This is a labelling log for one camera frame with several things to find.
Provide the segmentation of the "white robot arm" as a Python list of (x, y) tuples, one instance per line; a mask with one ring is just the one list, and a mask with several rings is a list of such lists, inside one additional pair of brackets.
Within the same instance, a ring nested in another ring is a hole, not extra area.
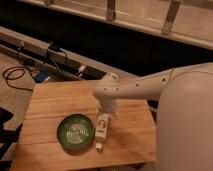
[(213, 171), (213, 62), (164, 70), (122, 82), (108, 73), (97, 82), (99, 110), (111, 114), (118, 99), (158, 103), (157, 171)]

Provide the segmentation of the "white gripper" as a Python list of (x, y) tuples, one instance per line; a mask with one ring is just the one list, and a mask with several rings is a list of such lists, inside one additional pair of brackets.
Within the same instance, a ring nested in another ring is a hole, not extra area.
[(109, 114), (116, 120), (118, 120), (118, 115), (116, 113), (117, 110), (117, 102), (113, 99), (101, 99), (98, 101), (97, 105), (97, 117), (102, 114)]

